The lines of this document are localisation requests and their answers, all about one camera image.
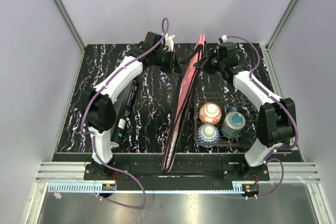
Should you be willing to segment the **pink sport racket bag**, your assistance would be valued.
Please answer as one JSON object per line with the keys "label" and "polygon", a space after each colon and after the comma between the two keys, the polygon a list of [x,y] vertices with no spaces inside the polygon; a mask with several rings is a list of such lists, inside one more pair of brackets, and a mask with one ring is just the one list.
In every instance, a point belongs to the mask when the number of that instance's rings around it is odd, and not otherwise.
{"label": "pink sport racket bag", "polygon": [[190,104],[192,93],[195,88],[195,79],[198,74],[198,69],[194,64],[201,60],[205,47],[205,34],[201,34],[196,43],[194,51],[191,55],[181,62],[186,65],[186,70],[179,77],[177,83],[177,91],[174,100],[173,118],[167,135],[164,155],[162,158],[161,170],[168,173],[174,163],[176,155],[176,146],[181,138],[181,131],[184,128],[184,120],[187,115],[188,106]]}

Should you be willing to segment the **black shuttlecock tube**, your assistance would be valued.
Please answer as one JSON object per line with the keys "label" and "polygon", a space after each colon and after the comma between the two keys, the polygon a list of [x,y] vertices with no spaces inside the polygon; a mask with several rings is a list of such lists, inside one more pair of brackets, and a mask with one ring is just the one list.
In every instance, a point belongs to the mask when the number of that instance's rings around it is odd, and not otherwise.
{"label": "black shuttlecock tube", "polygon": [[127,118],[130,114],[133,98],[138,88],[137,79],[134,78],[118,96],[114,108],[116,109],[116,121],[111,129],[110,142],[116,142],[121,145]]}

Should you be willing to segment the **clear plastic tube lid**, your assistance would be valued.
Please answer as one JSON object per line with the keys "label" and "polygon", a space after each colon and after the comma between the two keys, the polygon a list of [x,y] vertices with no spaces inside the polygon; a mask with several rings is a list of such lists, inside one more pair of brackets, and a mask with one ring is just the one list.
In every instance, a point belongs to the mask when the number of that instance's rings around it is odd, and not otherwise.
{"label": "clear plastic tube lid", "polygon": [[111,148],[118,148],[118,147],[120,147],[120,144],[116,143],[116,142],[110,142],[110,146],[111,146]]}

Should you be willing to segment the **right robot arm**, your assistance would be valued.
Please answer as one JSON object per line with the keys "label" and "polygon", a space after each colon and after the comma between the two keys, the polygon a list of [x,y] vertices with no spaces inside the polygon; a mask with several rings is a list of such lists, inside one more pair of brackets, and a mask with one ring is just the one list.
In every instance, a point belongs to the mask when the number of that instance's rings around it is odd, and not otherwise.
{"label": "right robot arm", "polygon": [[256,176],[257,166],[266,163],[275,151],[296,147],[299,132],[294,101],[271,92],[256,79],[252,70],[240,64],[233,42],[219,44],[193,66],[208,74],[220,72],[223,79],[243,93],[258,110],[257,139],[245,153],[245,163],[238,167],[242,179]]}

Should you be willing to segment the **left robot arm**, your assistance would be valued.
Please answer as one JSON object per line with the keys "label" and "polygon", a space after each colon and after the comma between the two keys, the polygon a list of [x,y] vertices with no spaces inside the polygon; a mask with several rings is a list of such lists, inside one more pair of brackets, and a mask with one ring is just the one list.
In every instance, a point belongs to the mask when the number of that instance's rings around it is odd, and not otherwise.
{"label": "left robot arm", "polygon": [[108,164],[113,157],[111,150],[111,129],[117,120],[114,104],[127,85],[147,67],[157,66],[162,72],[181,75],[176,55],[174,35],[160,35],[148,32],[144,41],[132,46],[120,65],[94,88],[83,95],[83,121],[91,136],[92,158],[98,165],[95,174],[103,180],[113,175],[113,167]]}

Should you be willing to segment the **red patterned bowl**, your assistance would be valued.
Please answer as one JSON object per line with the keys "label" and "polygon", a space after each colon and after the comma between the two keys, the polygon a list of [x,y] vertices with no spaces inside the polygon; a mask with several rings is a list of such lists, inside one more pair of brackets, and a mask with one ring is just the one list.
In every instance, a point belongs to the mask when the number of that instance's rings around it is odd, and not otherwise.
{"label": "red patterned bowl", "polygon": [[205,124],[217,124],[222,118],[221,108],[213,102],[202,105],[198,114],[200,120]]}

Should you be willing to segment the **blue ceramic cup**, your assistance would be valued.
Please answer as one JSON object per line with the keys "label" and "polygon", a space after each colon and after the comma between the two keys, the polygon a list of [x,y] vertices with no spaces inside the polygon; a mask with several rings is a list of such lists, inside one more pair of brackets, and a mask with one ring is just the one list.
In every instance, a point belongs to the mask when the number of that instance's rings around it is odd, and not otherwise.
{"label": "blue ceramic cup", "polygon": [[224,122],[221,126],[221,132],[224,137],[233,139],[241,132],[245,124],[245,117],[238,112],[236,107],[232,107],[224,118]]}

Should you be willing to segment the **blue patterned bowl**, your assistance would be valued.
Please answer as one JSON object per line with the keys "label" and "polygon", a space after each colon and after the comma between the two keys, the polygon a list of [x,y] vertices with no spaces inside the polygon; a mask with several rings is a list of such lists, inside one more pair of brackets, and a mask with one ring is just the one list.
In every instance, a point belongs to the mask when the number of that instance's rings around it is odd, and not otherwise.
{"label": "blue patterned bowl", "polygon": [[211,148],[213,144],[217,144],[220,140],[220,133],[216,126],[211,124],[203,124],[197,128],[196,139],[204,148]]}

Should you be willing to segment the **aluminium post left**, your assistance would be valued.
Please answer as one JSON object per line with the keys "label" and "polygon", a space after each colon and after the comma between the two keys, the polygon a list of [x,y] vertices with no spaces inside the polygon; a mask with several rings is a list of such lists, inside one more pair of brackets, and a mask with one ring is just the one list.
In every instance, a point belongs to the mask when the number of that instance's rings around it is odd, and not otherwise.
{"label": "aluminium post left", "polygon": [[65,25],[67,26],[69,32],[71,33],[73,39],[75,40],[77,46],[79,47],[80,51],[84,52],[85,50],[85,43],[83,42],[83,40],[81,39],[73,21],[71,20],[65,5],[63,4],[62,0],[52,0],[55,4],[55,6],[57,7],[63,21],[65,22]]}

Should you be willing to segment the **aluminium post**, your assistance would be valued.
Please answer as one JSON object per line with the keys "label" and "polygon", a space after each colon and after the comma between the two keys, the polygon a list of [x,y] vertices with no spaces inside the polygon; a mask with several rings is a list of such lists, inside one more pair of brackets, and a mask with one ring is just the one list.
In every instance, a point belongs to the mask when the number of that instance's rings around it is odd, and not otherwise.
{"label": "aluminium post", "polygon": [[65,5],[63,4],[62,0],[52,0],[55,4],[55,6],[57,7],[63,21],[65,22],[65,25],[67,26],[69,32],[71,33],[73,39],[75,40],[77,46],[79,47],[80,51],[84,52],[85,50],[85,43],[83,42],[83,40],[81,39],[73,21],[71,20]]}
{"label": "aluminium post", "polygon": [[280,35],[281,31],[283,30],[286,22],[288,21],[290,15],[292,14],[293,10],[295,9],[296,5],[299,3],[300,0],[290,0],[283,15],[280,18],[274,32],[272,33],[270,39],[266,43],[266,49],[269,51],[272,46],[275,44],[276,39]]}

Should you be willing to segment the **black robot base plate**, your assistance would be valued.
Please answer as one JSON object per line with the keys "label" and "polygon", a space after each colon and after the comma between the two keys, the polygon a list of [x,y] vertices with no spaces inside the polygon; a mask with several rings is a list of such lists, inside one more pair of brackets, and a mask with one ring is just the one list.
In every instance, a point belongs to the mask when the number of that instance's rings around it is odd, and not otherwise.
{"label": "black robot base plate", "polygon": [[269,181],[266,165],[248,168],[240,153],[177,153],[170,171],[162,170],[163,154],[116,153],[107,164],[135,177],[196,176],[225,181]]}

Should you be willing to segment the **aluminium post right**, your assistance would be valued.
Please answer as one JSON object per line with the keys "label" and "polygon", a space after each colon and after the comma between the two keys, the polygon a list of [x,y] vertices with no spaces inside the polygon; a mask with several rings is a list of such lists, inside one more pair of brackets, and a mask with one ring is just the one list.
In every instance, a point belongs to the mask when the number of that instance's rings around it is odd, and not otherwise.
{"label": "aluminium post right", "polygon": [[281,31],[283,30],[286,22],[288,21],[290,15],[292,14],[293,10],[295,9],[296,5],[299,3],[300,0],[290,0],[283,15],[280,18],[274,32],[272,33],[270,39],[266,43],[266,49],[269,51],[272,46],[275,44],[276,39],[280,35]]}

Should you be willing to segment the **aluminium frame rail front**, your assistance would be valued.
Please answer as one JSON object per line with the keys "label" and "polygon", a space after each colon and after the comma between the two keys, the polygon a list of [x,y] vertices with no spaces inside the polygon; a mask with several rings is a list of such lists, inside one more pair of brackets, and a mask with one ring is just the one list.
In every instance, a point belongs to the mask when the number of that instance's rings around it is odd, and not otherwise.
{"label": "aluminium frame rail front", "polygon": [[277,186],[282,184],[319,184],[320,177],[313,163],[271,162],[258,179],[231,178],[228,171],[220,170],[219,178],[209,174],[198,175],[141,175],[136,183],[128,176],[118,175],[109,179],[100,177],[85,180],[89,172],[83,162],[43,162],[36,181],[46,183],[50,192],[113,194],[243,194],[247,185],[257,183]]}

